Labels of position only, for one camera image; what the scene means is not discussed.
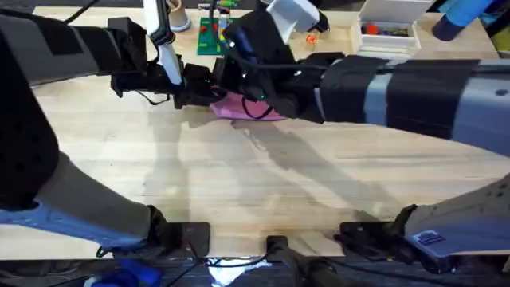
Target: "wooden tabletop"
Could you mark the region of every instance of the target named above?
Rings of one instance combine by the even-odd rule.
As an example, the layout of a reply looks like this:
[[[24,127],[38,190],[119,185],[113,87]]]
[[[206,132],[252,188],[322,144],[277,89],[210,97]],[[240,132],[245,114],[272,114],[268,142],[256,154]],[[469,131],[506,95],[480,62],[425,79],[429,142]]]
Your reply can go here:
[[[35,14],[64,19],[76,10],[40,7]],[[196,55],[202,13],[188,14],[193,27],[174,46],[184,61],[210,67],[214,57]],[[346,31],[356,13],[326,15],[331,33],[316,51],[351,53]],[[74,24],[105,26],[121,16],[143,24],[143,11],[132,8],[92,8]],[[478,21],[452,42],[435,40],[430,28],[439,17],[418,22],[418,57],[497,58]],[[291,40],[300,57],[308,53],[302,36]],[[133,92],[119,99],[109,77],[34,91],[61,150],[79,168],[131,200],[157,206],[169,221],[210,222],[210,256],[263,254],[270,234],[289,236],[304,254],[342,255],[331,240],[341,222],[391,220],[411,203],[449,199],[510,170],[503,156],[389,128],[219,120],[208,108],[153,107]],[[1,259],[93,258],[96,248],[40,230],[0,228]]]

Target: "wire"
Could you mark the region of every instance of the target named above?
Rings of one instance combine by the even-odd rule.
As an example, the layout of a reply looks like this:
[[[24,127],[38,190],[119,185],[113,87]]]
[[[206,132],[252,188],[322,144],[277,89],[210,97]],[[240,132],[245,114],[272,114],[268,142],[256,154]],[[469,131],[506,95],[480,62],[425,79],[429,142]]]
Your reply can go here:
[[[172,280],[170,283],[168,283],[167,287],[170,287],[172,286],[173,284],[175,284],[177,281],[179,281],[182,277],[186,276],[186,274],[188,274],[189,272],[193,271],[193,269],[195,269],[198,265],[200,265],[200,261],[197,261],[195,264],[193,264],[190,268],[188,268],[186,271],[182,272],[179,276],[177,276],[176,278],[174,278],[174,280]]]
[[[68,283],[71,283],[71,282],[80,281],[80,280],[89,279],[89,278],[90,278],[90,275],[81,276],[81,277],[74,278],[74,279],[71,279],[71,280],[67,280],[67,281],[63,281],[63,282],[60,282],[60,283],[56,283],[54,285],[50,285],[48,287],[57,287],[57,286],[67,285]]]
[[[448,287],[475,287],[473,285],[465,285],[462,283],[446,282],[446,281],[442,281],[442,280],[428,279],[428,278],[413,276],[413,275],[396,274],[396,273],[389,273],[389,272],[377,271],[377,270],[372,270],[372,269],[365,269],[363,267],[350,265],[350,264],[343,263],[343,262],[340,262],[340,261],[337,261],[337,260],[334,260],[331,258],[327,258],[327,257],[323,257],[323,259],[326,261],[329,261],[331,263],[337,264],[338,266],[342,266],[344,268],[352,269],[352,270],[359,271],[359,272],[384,276],[384,277],[392,277],[392,278],[403,279],[403,280],[408,280],[408,281],[423,282],[423,283],[448,286]]]
[[[246,106],[246,97],[243,96],[241,99],[241,105],[242,109],[245,111],[245,114],[248,115],[250,118],[254,120],[262,120],[264,119],[268,114],[270,114],[273,111],[273,107],[269,107],[265,110],[260,116],[253,116],[251,112],[249,112],[248,107]]]
[[[87,11],[90,7],[94,6],[95,4],[97,4],[99,1],[101,0],[92,0],[91,2],[89,2],[87,5],[81,7],[75,14],[71,15],[69,18],[65,19],[64,20],[64,23],[65,24],[69,24],[70,22],[73,22],[74,20],[76,20],[78,17],[80,17],[83,13],[85,13],[85,11]]]
[[[243,263],[243,264],[237,264],[237,265],[218,265],[218,263],[222,260],[222,259],[219,259],[218,261],[216,261],[214,264],[212,265],[207,265],[207,267],[214,267],[214,268],[237,268],[237,267],[246,267],[246,266],[251,266],[251,265],[256,265],[256,264],[259,264],[260,262],[264,261],[265,259],[267,259],[269,256],[269,254],[266,254],[264,256],[262,256],[261,258],[258,258],[257,260],[254,260],[254,261],[251,261],[251,262],[247,262],[247,263]]]
[[[232,53],[230,51],[230,48],[220,41],[218,37],[218,33],[214,32],[214,10],[216,9],[216,1],[211,0],[210,2],[210,9],[209,9],[209,25],[210,30],[213,31],[213,38],[216,45],[220,46],[221,51],[226,55],[229,54],[232,58],[234,58],[236,61],[243,63],[244,65],[248,65],[252,68],[256,69],[320,69],[320,70],[326,70],[328,67],[321,66],[321,65],[300,65],[300,64],[256,64],[252,63],[250,61],[247,61],[241,57],[239,57],[236,53]]]

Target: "storage box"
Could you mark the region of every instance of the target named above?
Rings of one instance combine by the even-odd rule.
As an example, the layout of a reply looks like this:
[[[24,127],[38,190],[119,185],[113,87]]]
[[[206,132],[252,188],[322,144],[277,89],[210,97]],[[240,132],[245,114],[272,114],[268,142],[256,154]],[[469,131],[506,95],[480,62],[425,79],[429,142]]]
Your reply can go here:
[[[422,47],[416,33],[416,20],[434,0],[367,0],[359,19],[351,27],[353,51],[361,56],[410,58]],[[362,26],[371,23],[379,28],[407,29],[408,37],[362,34]]]

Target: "colorful toy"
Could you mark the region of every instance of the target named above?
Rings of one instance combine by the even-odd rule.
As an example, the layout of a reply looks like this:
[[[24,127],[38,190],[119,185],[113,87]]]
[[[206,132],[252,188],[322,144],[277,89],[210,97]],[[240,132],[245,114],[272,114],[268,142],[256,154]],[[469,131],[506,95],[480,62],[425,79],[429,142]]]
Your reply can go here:
[[[365,23],[361,26],[361,33],[365,35],[383,35],[409,37],[409,30],[405,28],[379,27],[372,23]]]

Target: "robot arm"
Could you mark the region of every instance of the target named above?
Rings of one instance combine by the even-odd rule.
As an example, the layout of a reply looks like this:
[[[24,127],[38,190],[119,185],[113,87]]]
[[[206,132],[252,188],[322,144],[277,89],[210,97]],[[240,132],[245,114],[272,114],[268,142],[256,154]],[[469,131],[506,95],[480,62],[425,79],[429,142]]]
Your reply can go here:
[[[91,240],[101,245],[98,255],[137,252],[142,257],[185,255],[182,241],[190,235],[187,230],[193,230],[200,233],[194,239],[205,242],[195,244],[205,247],[196,252],[207,254],[207,223],[167,223],[153,206],[123,198],[59,152],[57,137],[29,87],[112,75],[112,87],[120,95],[124,82],[131,85],[127,88],[177,93],[182,88],[181,73],[170,73],[182,63],[175,61],[171,45],[165,42],[169,33],[154,28],[150,34],[161,50],[161,66],[147,62],[145,31],[128,18],[110,19],[108,28],[102,29],[0,10],[2,83],[9,95],[15,95],[4,96],[0,105],[0,223]]]
[[[316,53],[296,62],[278,25],[253,11],[226,28],[225,70],[237,63],[243,76],[220,85],[290,118],[377,124],[510,156],[510,61]]]

